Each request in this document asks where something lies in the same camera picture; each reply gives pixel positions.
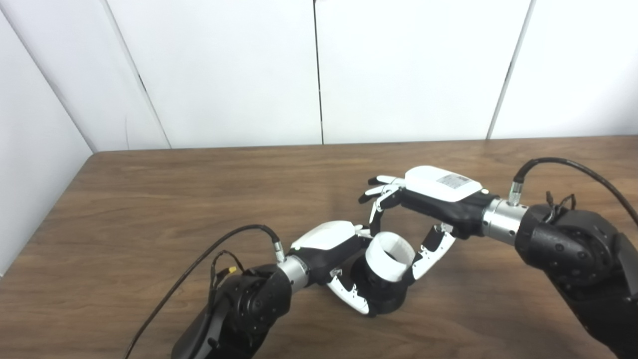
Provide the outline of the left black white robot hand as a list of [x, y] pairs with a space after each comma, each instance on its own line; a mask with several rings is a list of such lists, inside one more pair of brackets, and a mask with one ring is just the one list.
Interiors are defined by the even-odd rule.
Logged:
[[373, 239], [369, 227], [346, 220], [321, 223], [290, 245], [279, 266], [289, 278], [293, 293], [312, 285], [328, 286], [349, 307], [370, 314], [368, 300], [357, 285], [347, 289], [341, 281], [342, 265]]

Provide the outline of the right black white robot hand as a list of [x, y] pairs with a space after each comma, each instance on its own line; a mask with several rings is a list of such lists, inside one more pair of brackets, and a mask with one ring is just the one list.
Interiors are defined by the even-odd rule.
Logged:
[[406, 207], [417, 213], [438, 220], [441, 225], [432, 229], [440, 242], [414, 255], [410, 268], [401, 280], [412, 284], [421, 278], [444, 254], [441, 245], [447, 239], [469, 239], [483, 237], [483, 216], [488, 207], [501, 198], [483, 188], [482, 184], [469, 177], [434, 166], [417, 166], [406, 171], [405, 176], [378, 175], [368, 180], [370, 189], [358, 202], [373, 200], [369, 227], [372, 235], [381, 231], [383, 212], [396, 206]]

